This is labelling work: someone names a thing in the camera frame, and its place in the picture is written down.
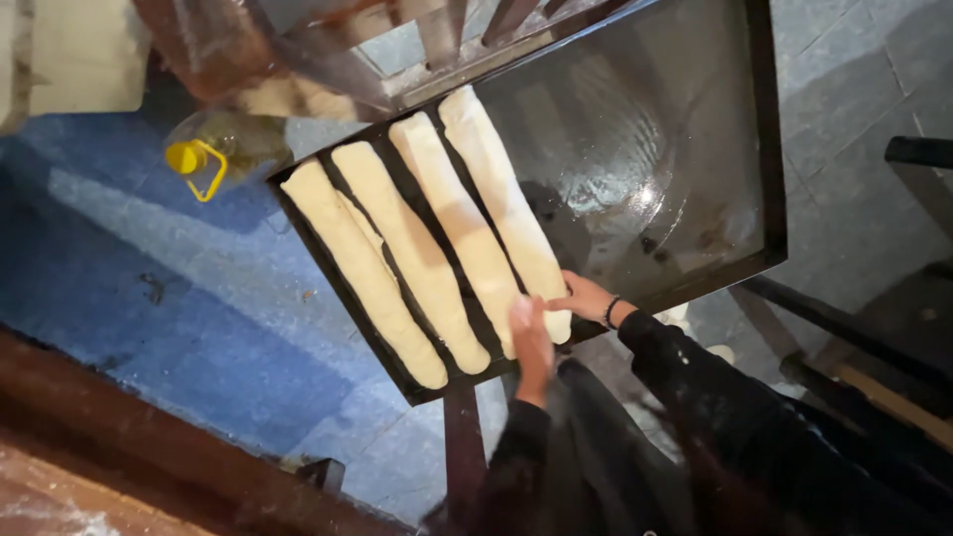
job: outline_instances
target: person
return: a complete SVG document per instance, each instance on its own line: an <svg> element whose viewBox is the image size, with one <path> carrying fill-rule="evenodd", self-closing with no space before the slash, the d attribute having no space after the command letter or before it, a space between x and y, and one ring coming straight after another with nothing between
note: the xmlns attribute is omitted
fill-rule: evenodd
<svg viewBox="0 0 953 536"><path fill-rule="evenodd" d="M574 380L574 376L591 376L573 359L564 361L556 372L554 347L542 317L545 310L566 309L618 329L618 338L633 353L632 373L665 407L659 416L674 429L691 473L695 531L925 534L948 530L932 513L845 459L804 417L806 404L745 376L678 327L663 325L591 280L568 271L563 276L569 297L549 302L523 297L512 308L510 323L521 376L467 522L470 534L552 532L540 528L546 526L543 476L551 426L550 385L554 376L571 386L588 381ZM598 426L592 423L600 419L598 412L589 412L582 427ZM618 441L603 431L595 443L611 448ZM588 526L605 533L676 532L671 516L660 507L658 494L651 493L638 468L624 460L625 452L614 456L603 464L609 470L592 479L599 482L589 484L612 486L613 497L625 508L603 501L605 495L596 489L591 494L592 509L603 518L624 519Z"/></svg>

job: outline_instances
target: yellow handle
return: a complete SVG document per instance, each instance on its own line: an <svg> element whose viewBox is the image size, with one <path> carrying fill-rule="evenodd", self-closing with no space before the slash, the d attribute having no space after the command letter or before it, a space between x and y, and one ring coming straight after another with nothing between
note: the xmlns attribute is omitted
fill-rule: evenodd
<svg viewBox="0 0 953 536"><path fill-rule="evenodd" d="M192 181L186 178L186 182L189 184L189 188L192 190L195 198L204 203L211 199L212 196L215 195L215 192L218 191L218 186L222 183L222 178L225 177L225 172L229 169L229 161L225 159L225 156L222 155L222 153L216 151L211 145L200 139L194 139L192 140L192 143L195 143L205 151L208 151L214 157L218 158L218 161L222 163L221 167L218 168L218 173L215 174L215 178L212 179L212 184L209 185L209 191L206 192L205 195L202 195L202 193L198 191L198 188L195 188L195 185L192 183Z"/></svg>

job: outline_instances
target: person's left hand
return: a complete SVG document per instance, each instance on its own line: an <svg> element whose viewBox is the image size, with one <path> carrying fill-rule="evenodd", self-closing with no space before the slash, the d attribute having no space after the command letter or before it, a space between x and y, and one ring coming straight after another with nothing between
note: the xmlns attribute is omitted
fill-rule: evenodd
<svg viewBox="0 0 953 536"><path fill-rule="evenodd" d="M546 387L553 376L553 341L542 321L546 304L539 296L520 296L510 308L510 331L522 374L517 399L546 407Z"/></svg>

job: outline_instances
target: plastic bottle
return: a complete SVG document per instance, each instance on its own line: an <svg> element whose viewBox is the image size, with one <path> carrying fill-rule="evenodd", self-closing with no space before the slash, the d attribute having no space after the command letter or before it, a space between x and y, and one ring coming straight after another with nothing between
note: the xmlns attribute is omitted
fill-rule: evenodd
<svg viewBox="0 0 953 536"><path fill-rule="evenodd" d="M291 164L285 119L243 113L194 113L166 138L166 162L205 202L239 184L264 180Z"/></svg>

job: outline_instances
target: black bracelet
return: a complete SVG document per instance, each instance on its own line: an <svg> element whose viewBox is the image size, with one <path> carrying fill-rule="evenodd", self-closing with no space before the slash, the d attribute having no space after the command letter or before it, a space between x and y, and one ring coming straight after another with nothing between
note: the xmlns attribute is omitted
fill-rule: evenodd
<svg viewBox="0 0 953 536"><path fill-rule="evenodd" d="M612 325L612 321L610 320L610 318L612 317L612 308L616 306L619 300L620 300L620 297L618 296L618 294L616 294L615 296L612 296L612 301L609 302L609 306L605 308L605 314L602 316L602 325L604 325L605 327L609 329L618 330L616 326Z"/></svg>

